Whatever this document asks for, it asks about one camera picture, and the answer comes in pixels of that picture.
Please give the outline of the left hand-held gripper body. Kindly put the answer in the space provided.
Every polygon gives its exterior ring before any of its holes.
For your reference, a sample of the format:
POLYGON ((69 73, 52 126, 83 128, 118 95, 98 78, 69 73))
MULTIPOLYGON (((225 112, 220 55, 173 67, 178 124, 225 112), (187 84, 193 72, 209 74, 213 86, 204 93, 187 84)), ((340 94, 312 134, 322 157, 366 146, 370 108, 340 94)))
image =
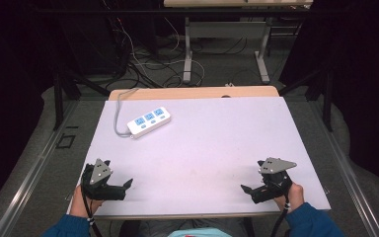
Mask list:
POLYGON ((85 196, 95 200, 124 200, 125 187, 111 186, 108 180, 113 171, 109 161, 98 158, 94 165, 87 164, 80 185, 85 196))

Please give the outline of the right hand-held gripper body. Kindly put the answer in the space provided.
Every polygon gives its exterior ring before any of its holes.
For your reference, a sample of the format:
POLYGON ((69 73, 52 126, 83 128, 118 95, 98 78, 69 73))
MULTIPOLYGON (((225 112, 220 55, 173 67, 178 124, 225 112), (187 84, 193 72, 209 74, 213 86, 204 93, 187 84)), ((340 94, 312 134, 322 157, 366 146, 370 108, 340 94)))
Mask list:
POLYGON ((268 157, 264 161, 260 160, 258 164, 264 184, 251 191, 253 202, 259 203, 286 196, 292 185, 287 170, 296 167, 297 164, 273 157, 268 157))

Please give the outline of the person's right hand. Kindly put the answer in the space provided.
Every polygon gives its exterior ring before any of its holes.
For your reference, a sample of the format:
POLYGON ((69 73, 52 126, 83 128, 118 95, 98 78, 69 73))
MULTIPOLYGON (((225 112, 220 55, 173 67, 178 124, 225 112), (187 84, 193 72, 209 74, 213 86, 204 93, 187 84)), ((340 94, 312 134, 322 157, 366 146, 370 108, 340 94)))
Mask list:
POLYGON ((286 209, 290 213, 305 202, 304 189, 301 185, 293 183, 288 191, 288 197, 275 197, 273 200, 280 210, 286 209))

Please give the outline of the person's left hand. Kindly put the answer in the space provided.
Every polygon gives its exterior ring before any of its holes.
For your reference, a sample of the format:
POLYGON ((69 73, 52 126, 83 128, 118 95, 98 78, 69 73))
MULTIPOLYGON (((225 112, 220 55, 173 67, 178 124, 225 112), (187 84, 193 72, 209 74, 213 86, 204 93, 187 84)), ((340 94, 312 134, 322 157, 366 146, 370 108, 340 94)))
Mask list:
POLYGON ((82 189, 77 186, 73 193, 69 214, 77 217, 88 218, 93 215, 103 204, 102 200, 90 199, 82 196, 82 189))

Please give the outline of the person's grey trousers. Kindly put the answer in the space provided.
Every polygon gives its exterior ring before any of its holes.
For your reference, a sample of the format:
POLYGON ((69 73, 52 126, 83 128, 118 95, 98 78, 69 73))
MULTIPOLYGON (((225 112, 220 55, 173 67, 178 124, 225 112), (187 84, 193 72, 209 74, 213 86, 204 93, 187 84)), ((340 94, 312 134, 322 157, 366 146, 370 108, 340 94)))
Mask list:
POLYGON ((168 237, 176 230, 216 228, 231 237, 255 237, 250 218, 199 218, 174 220, 127 220, 120 227, 118 237, 168 237))

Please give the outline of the white table cover board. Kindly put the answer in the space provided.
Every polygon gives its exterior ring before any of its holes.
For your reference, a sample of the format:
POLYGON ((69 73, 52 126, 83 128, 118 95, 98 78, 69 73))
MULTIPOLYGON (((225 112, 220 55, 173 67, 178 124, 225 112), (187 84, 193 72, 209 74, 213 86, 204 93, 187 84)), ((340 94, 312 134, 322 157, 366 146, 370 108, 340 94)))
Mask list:
POLYGON ((314 207, 330 204, 281 97, 107 101, 86 160, 110 162, 109 182, 133 179, 124 200, 103 203, 103 219, 218 217, 270 213, 241 185, 262 183, 258 162, 268 157, 297 164, 288 174, 314 207), (133 139, 127 124, 164 107, 165 125, 133 139))

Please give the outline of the light blue cloth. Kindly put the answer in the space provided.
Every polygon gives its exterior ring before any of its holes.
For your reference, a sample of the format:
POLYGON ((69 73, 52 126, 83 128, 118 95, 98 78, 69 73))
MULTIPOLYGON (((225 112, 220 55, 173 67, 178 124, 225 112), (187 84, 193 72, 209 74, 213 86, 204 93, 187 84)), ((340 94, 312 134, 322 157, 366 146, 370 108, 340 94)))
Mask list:
POLYGON ((196 228, 176 230, 168 237, 231 237, 229 234, 216 228, 196 228))

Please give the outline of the white power strip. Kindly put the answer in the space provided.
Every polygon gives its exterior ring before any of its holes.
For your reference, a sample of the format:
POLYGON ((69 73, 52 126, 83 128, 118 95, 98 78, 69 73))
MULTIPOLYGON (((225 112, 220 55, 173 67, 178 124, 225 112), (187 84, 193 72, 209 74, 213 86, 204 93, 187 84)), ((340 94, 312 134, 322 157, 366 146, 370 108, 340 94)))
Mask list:
POLYGON ((131 133, 131 137, 137 139, 170 121, 170 113, 164 107, 160 107, 131 120, 127 124, 127 128, 131 133))

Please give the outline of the black metal stand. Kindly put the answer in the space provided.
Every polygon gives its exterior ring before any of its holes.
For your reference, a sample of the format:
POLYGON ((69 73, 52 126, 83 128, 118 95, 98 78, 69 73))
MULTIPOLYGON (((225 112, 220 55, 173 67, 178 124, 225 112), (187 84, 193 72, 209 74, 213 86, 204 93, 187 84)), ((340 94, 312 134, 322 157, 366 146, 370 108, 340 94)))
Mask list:
POLYGON ((332 112, 332 91, 333 91, 333 70, 329 66, 316 69, 307 74, 302 79, 294 82, 291 85, 285 86, 278 91, 281 96, 288 92, 308 84, 309 87, 305 93, 307 101, 317 101, 320 96, 324 97, 322 121, 329 132, 333 131, 331 112, 332 112))
POLYGON ((64 103, 63 98, 78 101, 82 94, 77 84, 83 84, 86 87, 100 93, 103 96, 108 96, 111 92, 102 88, 84 76, 79 75, 73 70, 56 66, 52 72, 53 89, 54 89, 54 105, 55 105, 55 124, 54 130, 58 130, 64 122, 64 103))

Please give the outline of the wooden table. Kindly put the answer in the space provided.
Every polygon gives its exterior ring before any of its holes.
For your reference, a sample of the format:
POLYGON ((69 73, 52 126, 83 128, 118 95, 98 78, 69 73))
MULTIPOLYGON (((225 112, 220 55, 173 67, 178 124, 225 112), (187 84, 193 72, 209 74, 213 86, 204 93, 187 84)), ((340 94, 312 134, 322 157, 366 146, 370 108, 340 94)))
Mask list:
POLYGON ((204 98, 278 97, 273 86, 158 88, 113 90, 109 101, 122 100, 177 100, 204 98))

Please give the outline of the black horizontal bar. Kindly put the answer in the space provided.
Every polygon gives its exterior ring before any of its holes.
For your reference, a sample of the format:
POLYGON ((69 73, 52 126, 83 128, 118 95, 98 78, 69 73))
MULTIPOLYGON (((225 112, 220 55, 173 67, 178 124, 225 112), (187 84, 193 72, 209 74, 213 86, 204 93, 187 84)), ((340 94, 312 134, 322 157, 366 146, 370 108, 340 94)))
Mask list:
POLYGON ((267 9, 161 9, 161 10, 60 10, 60 9, 34 9, 38 14, 46 15, 98 15, 98 16, 197 16, 197 15, 241 15, 241 16, 276 16, 276 15, 307 15, 308 10, 267 10, 267 9))

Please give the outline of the metal floor rail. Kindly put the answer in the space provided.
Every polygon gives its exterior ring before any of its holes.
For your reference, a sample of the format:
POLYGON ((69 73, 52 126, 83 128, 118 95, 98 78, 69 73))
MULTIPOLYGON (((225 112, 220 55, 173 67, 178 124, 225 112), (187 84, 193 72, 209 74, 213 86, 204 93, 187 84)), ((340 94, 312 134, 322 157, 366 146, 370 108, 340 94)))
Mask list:
POLYGON ((319 127, 329 141, 329 144, 334 152, 333 157, 335 159, 335 163, 338 166, 342 180, 369 237, 379 237, 379 223, 373 213, 372 208, 369 205, 364 192, 362 191, 362 188, 356 180, 356 175, 350 166, 349 161, 347 160, 345 154, 342 152, 341 147, 338 144, 334 134, 328 131, 326 125, 324 124, 319 103, 310 102, 309 106, 314 114, 314 117, 317 120, 319 127))
POLYGON ((58 129, 44 112, 0 194, 0 237, 39 237, 66 212, 86 153, 81 108, 69 102, 58 129))

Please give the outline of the white metal frame desk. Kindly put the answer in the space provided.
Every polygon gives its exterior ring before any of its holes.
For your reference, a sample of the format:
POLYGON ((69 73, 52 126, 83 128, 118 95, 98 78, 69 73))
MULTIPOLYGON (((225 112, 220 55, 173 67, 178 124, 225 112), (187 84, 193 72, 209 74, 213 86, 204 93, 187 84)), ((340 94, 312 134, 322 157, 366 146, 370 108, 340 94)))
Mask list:
MULTIPOLYGON (((308 9, 314 0, 164 0, 164 6, 172 10, 218 10, 225 17, 231 16, 227 10, 234 13, 236 10, 293 10, 299 7, 308 9)), ((255 52, 256 62, 263 83, 270 82, 265 66, 265 49, 270 37, 273 17, 256 17, 249 21, 248 17, 239 17, 237 20, 213 20, 212 15, 202 14, 207 20, 200 17, 185 17, 185 45, 186 58, 184 64, 183 82, 191 79, 192 50, 190 40, 195 38, 219 39, 258 39, 260 48, 255 52)))

